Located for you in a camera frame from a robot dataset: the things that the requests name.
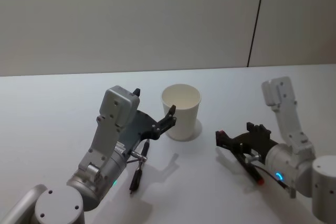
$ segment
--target white table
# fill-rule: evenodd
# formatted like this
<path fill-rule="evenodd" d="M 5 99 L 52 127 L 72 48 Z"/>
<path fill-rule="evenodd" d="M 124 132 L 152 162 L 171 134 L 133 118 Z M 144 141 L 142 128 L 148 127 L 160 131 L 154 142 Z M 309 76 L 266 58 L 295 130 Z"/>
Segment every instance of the white table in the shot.
<path fill-rule="evenodd" d="M 107 88 L 141 88 L 139 109 L 159 120 L 162 90 L 187 83 L 202 94 L 201 134 L 190 142 L 163 135 L 151 141 L 139 191 L 129 164 L 87 223 L 318 223 L 310 199 L 291 200 L 271 179 L 256 186 L 231 153 L 217 149 L 215 131 L 229 136 L 246 122 L 263 123 L 282 142 L 263 81 L 290 76 L 302 127 L 317 155 L 336 154 L 336 65 L 208 69 L 0 78 L 0 219 L 37 184 L 64 185 L 96 130 Z"/>

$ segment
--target red cable tip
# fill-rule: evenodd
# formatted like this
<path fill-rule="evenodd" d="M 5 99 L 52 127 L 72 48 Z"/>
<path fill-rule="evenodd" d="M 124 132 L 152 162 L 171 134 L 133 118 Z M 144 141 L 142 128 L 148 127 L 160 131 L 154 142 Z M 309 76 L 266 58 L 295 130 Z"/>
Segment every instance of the red cable tip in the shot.
<path fill-rule="evenodd" d="M 264 179 L 262 178 L 262 179 L 258 180 L 257 183 L 258 183 L 259 186 L 262 186 L 262 185 L 265 183 L 265 181 L 264 181 Z"/>

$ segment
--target paper cup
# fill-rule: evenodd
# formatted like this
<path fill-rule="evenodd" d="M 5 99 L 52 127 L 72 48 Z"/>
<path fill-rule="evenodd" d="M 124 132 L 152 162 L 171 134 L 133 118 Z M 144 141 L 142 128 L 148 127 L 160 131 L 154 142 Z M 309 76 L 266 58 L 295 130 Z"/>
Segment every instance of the paper cup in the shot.
<path fill-rule="evenodd" d="M 193 86 L 175 84 L 167 87 L 161 98 L 165 114 L 172 105 L 176 106 L 176 125 L 166 132 L 167 135 L 178 141 L 188 140 L 195 130 L 198 105 L 201 102 L 200 92 Z"/>

